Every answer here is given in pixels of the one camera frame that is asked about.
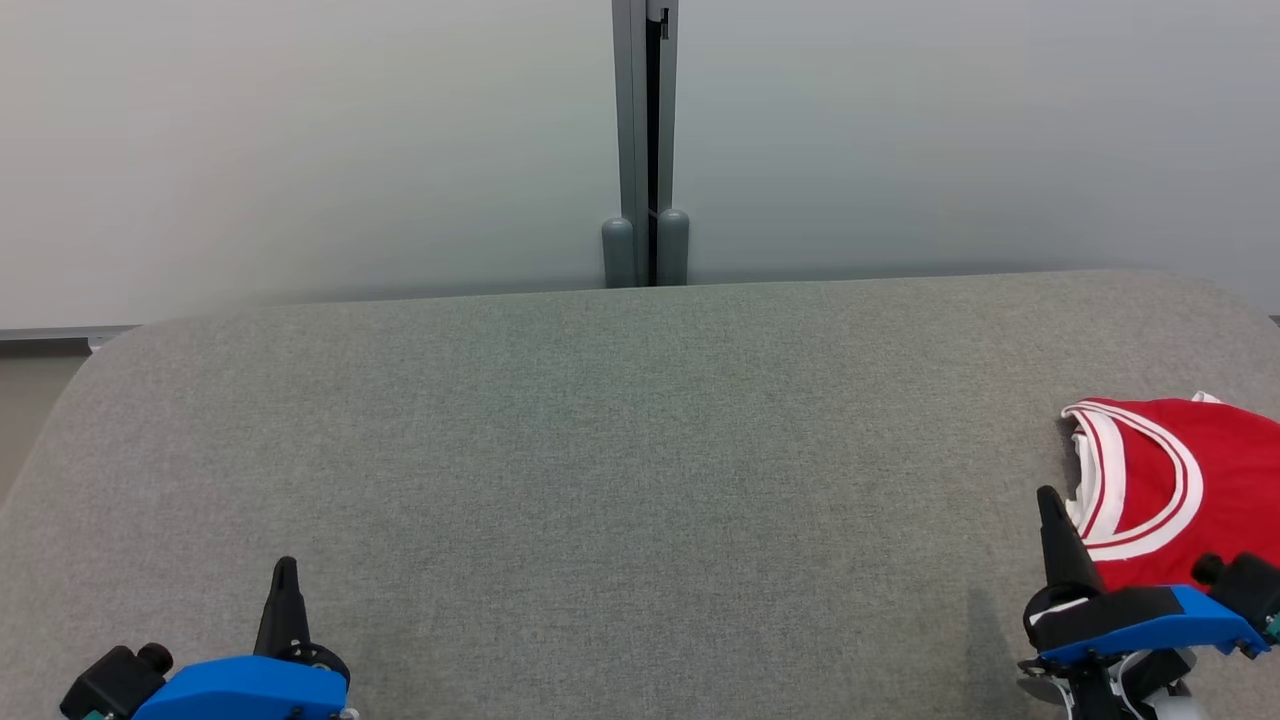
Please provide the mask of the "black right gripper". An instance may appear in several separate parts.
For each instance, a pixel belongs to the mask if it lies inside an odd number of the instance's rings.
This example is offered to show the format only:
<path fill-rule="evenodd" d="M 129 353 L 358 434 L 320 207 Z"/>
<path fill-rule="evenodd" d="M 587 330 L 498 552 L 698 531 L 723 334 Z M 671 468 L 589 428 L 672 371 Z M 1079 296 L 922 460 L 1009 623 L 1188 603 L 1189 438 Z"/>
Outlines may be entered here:
<path fill-rule="evenodd" d="M 1036 492 L 1044 584 L 1055 594 L 1105 592 L 1060 493 L 1052 486 Z M 1024 612 L 1030 646 L 1039 653 L 1129 653 L 1187 646 L 1185 619 L 1171 585 L 1130 587 L 1079 598 L 1052 609 Z"/>

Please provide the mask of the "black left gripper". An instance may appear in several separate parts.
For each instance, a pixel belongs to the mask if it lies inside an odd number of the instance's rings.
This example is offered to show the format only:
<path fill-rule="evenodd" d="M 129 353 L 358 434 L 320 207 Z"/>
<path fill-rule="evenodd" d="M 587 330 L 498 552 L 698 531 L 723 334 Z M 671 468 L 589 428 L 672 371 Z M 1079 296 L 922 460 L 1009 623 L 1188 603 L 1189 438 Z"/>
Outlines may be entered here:
<path fill-rule="evenodd" d="M 282 630 L 284 600 L 285 632 Z M 271 583 L 262 606 L 252 653 L 337 673 L 343 678 L 346 688 L 349 688 L 352 675 L 347 664 L 325 646 L 310 642 L 310 625 L 300 585 L 298 564 L 296 559 L 284 556 L 276 560 L 271 571 Z"/>

